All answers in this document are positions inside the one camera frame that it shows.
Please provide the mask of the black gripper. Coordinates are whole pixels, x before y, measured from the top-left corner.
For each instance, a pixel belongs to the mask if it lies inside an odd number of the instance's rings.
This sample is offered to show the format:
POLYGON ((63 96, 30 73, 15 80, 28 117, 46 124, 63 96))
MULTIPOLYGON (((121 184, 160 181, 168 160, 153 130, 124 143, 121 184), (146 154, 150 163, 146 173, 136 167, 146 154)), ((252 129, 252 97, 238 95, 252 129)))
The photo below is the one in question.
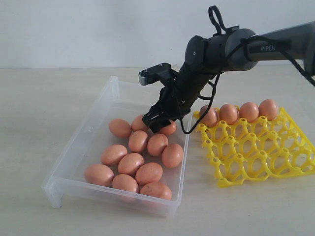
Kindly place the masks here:
POLYGON ((192 106, 192 85, 189 74, 178 72, 169 86, 160 91, 155 105, 143 116, 142 121, 153 133, 168 126, 170 120, 183 118, 192 106))

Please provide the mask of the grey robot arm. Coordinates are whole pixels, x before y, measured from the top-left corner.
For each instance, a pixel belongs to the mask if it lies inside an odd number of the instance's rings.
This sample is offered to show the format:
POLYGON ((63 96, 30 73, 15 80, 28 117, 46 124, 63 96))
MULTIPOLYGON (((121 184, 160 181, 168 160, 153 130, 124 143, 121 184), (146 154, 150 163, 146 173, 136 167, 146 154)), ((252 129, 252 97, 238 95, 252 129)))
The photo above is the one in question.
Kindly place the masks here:
POLYGON ((229 28, 211 38, 194 36, 187 44, 179 71, 168 63, 142 70, 139 82, 146 86, 161 82, 155 105, 143 116, 144 124, 158 132, 171 121, 190 113, 205 85, 216 87, 224 72, 247 71, 259 61, 288 60, 310 83, 315 75, 314 22, 258 35, 250 29, 229 28))

